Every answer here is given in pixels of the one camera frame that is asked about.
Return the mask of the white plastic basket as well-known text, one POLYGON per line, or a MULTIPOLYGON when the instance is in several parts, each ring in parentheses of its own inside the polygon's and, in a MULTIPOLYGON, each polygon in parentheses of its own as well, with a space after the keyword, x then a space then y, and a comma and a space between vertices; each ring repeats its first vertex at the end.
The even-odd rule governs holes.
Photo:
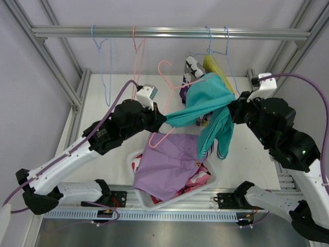
MULTIPOLYGON (((132 152, 127 157, 127 165, 130 171, 130 175, 132 178, 134 178, 137 168, 139 166, 139 162, 142 157, 143 150, 140 149, 138 151, 132 152)), ((194 196, 195 194, 204 192, 206 189, 213 188, 215 185, 217 185, 219 181, 218 177, 218 170, 214 163, 214 155, 211 155, 207 160, 204 161, 204 167, 208 169, 210 172, 210 177, 207 180, 206 184, 200 185, 199 187, 192 189, 191 191, 187 191, 183 194, 180 194, 166 202, 159 201, 158 203, 155 203, 155 200, 152 199, 152 196, 144 191, 134 189, 134 192, 136 194, 136 197, 139 201, 140 206, 144 210, 156 210, 159 208, 167 207, 173 203, 183 201, 185 199, 189 199, 190 197, 194 196)))

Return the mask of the lilac purple trousers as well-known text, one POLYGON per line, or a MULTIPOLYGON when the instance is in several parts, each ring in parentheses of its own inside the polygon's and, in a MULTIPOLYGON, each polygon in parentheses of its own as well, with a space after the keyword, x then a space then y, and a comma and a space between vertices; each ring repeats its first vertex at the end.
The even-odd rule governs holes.
POLYGON ((214 145, 198 157, 198 136, 193 134, 150 135, 136 174, 134 189, 142 190, 162 201, 170 200, 197 173, 213 152, 214 145))

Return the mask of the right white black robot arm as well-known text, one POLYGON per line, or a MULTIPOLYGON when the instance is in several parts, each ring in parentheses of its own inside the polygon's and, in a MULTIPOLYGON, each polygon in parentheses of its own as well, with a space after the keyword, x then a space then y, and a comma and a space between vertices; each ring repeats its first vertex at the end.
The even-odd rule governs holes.
POLYGON ((290 222, 302 237, 328 243, 328 195, 319 181, 323 157, 316 143, 293 128, 296 111, 284 99, 249 99, 250 94, 243 92, 228 105, 233 123, 247 125, 270 156, 287 169, 304 199, 282 197, 244 181, 234 191, 234 203, 270 211, 290 222))

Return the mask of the light blue wire hanger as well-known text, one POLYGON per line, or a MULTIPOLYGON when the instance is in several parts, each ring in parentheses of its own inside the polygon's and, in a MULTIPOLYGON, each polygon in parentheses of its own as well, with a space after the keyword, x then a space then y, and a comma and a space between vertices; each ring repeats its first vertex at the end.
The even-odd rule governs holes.
POLYGON ((113 54, 112 54, 112 40, 111 38, 104 38, 102 41, 98 42, 96 40, 95 36, 95 28, 96 25, 92 25, 90 29, 91 38, 95 44, 96 50, 97 50, 97 57, 98 57, 98 69, 99 74, 101 77, 102 85, 104 88, 104 97, 105 97, 105 103, 109 107, 111 105, 111 94, 112 94, 112 65, 113 65, 113 54), (105 78, 103 73, 105 72, 104 67, 104 56, 102 52, 102 46, 104 43, 109 42, 109 81, 108 83, 105 82, 105 78))

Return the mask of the teal trousers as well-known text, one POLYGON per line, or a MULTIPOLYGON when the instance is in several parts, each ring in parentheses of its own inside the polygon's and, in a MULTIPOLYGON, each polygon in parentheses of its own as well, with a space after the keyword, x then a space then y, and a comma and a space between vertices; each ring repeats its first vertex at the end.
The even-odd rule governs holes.
POLYGON ((210 122, 198 137, 198 157, 201 158, 217 140, 217 158, 224 160, 229 152, 234 129, 228 105, 235 100, 234 93, 226 88, 220 76, 208 73, 190 85, 185 108, 167 115, 166 123, 174 128, 186 127, 210 113, 210 122))

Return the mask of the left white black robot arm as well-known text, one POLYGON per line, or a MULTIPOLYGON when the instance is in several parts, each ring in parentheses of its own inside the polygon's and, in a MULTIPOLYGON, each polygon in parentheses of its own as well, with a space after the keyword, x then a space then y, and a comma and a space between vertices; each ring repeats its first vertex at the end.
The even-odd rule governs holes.
POLYGON ((139 132, 157 132, 166 120, 157 104, 147 108, 136 100, 124 100, 60 155, 35 170, 21 169, 16 173, 25 205, 35 215, 45 214, 61 204, 108 205, 112 192, 105 180, 67 183, 64 179, 139 132))

